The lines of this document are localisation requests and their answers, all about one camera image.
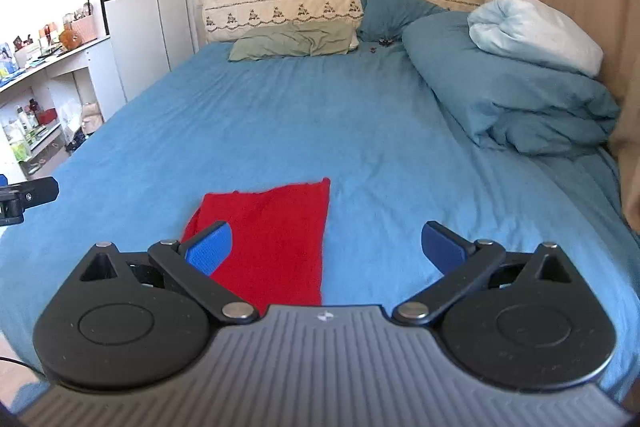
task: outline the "blue bed sheet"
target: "blue bed sheet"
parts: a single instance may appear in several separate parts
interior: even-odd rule
[[[37,364],[31,331],[96,241],[143,251],[179,237],[206,192],[332,180],[328,305],[390,310],[439,277],[420,229],[435,219],[511,250],[559,243],[618,333],[603,388],[638,372],[640,249],[603,150],[575,158],[480,149],[402,44],[348,55],[229,63],[211,44],[119,111],[55,177],[60,197],[0,241],[0,330]]]

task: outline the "blue gripper pad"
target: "blue gripper pad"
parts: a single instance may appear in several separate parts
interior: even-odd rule
[[[187,263],[210,276],[231,253],[231,227],[219,221],[183,243]]]
[[[434,229],[429,223],[422,229],[422,251],[443,275],[464,264],[467,258],[465,248]]]

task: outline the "red cloth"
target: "red cloth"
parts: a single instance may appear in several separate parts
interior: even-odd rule
[[[207,194],[182,241],[213,222],[231,226],[229,256],[211,278],[263,314],[269,304],[319,306],[330,180],[267,192]]]

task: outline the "green pillow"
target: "green pillow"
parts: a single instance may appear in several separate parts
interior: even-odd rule
[[[250,29],[234,43],[229,60],[346,54],[354,38],[353,26],[344,21],[260,26]]]

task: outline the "basket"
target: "basket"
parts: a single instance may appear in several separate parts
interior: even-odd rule
[[[82,37],[82,44],[86,44],[87,42],[98,38],[98,34],[95,30],[94,17],[94,15],[89,15],[71,23],[73,31],[77,32]]]

